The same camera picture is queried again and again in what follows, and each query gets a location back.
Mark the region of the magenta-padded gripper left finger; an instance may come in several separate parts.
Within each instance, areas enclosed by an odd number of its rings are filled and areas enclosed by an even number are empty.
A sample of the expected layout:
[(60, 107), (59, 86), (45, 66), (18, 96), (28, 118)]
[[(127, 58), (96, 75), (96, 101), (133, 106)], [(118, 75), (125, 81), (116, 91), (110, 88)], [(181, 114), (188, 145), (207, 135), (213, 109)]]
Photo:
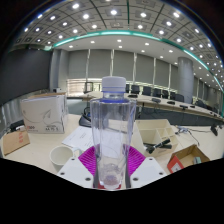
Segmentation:
[(78, 157), (71, 157), (57, 175), (84, 188), (97, 188), (95, 149), (90, 147)]

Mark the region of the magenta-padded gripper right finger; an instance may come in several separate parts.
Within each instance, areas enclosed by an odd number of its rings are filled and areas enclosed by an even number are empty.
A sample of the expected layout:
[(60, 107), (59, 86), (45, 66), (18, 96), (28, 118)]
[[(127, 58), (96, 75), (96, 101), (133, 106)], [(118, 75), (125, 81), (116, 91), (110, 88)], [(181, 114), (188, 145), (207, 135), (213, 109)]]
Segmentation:
[(129, 149), (125, 184), (127, 188), (140, 188), (166, 176), (166, 172), (153, 157), (145, 157), (137, 149)]

